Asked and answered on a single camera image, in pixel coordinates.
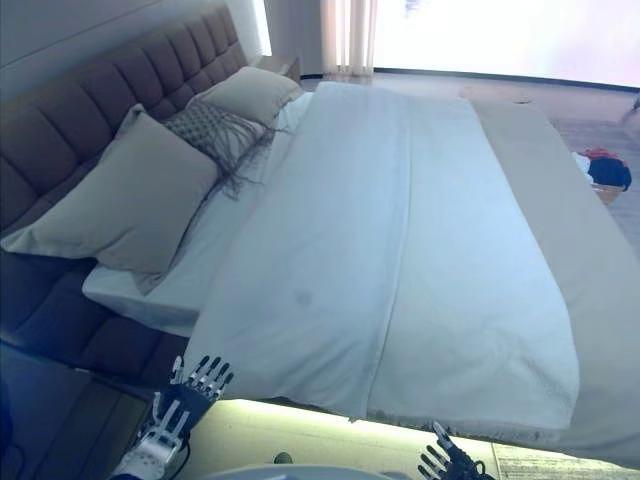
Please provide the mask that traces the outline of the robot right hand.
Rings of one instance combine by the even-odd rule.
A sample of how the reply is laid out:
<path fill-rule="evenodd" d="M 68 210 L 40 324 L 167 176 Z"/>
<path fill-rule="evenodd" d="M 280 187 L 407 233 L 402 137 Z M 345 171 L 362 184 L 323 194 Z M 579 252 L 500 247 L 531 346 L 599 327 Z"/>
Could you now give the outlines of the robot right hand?
<path fill-rule="evenodd" d="M 417 470 L 424 479 L 494 480 L 487 473 L 485 463 L 473 460 L 459 448 L 439 422 L 433 420 L 432 429 L 437 437 L 437 446 L 427 445 L 426 450 L 420 454 L 417 465 Z"/>

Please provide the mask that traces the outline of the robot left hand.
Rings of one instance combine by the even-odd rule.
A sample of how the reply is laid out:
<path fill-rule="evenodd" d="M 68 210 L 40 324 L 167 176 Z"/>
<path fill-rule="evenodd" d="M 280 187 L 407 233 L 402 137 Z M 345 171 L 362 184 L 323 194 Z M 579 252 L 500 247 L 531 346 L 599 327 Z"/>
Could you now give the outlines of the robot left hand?
<path fill-rule="evenodd" d="M 191 370 L 181 355 L 174 360 L 169 384 L 154 393 L 151 412 L 140 435 L 182 446 L 193 428 L 222 397 L 234 378 L 229 362 L 205 355 Z"/>

